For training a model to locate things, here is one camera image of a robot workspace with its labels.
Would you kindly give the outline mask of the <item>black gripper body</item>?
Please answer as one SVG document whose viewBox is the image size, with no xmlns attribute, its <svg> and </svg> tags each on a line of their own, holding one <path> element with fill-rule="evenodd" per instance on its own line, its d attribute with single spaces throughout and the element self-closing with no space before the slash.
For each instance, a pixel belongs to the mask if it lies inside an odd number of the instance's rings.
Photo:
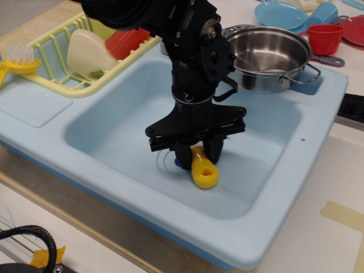
<svg viewBox="0 0 364 273">
<path fill-rule="evenodd" d="M 161 120 L 147 126 L 151 151 L 173 148 L 176 144 L 193 146 L 214 137 L 242 133 L 247 111 L 242 106 L 175 103 L 173 110 Z"/>
</svg>

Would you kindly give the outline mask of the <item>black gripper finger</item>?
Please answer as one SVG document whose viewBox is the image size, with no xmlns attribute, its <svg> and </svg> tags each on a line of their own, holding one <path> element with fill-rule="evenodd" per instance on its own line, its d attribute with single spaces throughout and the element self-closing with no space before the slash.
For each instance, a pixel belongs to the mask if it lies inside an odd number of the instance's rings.
<svg viewBox="0 0 364 273">
<path fill-rule="evenodd" d="M 222 136 L 203 141 L 205 154 L 213 164 L 216 164 L 219 161 L 223 146 L 224 139 Z"/>
<path fill-rule="evenodd" d="M 184 170 L 191 170 L 191 165 L 192 165 L 191 147 L 176 144 L 174 146 L 174 152 L 176 155 L 176 159 L 180 164 L 180 167 Z"/>
</svg>

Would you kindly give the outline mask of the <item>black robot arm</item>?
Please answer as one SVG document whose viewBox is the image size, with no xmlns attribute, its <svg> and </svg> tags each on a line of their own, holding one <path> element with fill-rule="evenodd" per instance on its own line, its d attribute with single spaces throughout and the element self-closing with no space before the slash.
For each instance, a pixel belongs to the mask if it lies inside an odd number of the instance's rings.
<svg viewBox="0 0 364 273">
<path fill-rule="evenodd" d="M 81 1 L 85 14 L 119 31 L 142 28 L 159 36 L 172 63 L 174 109 L 146 129 L 153 151 L 171 150 L 181 168 L 192 165 L 201 142 L 218 162 L 224 140 L 245 130 L 245 108 L 224 106 L 237 92 L 229 77 L 235 55 L 221 34 L 220 16 L 208 1 Z"/>
</svg>

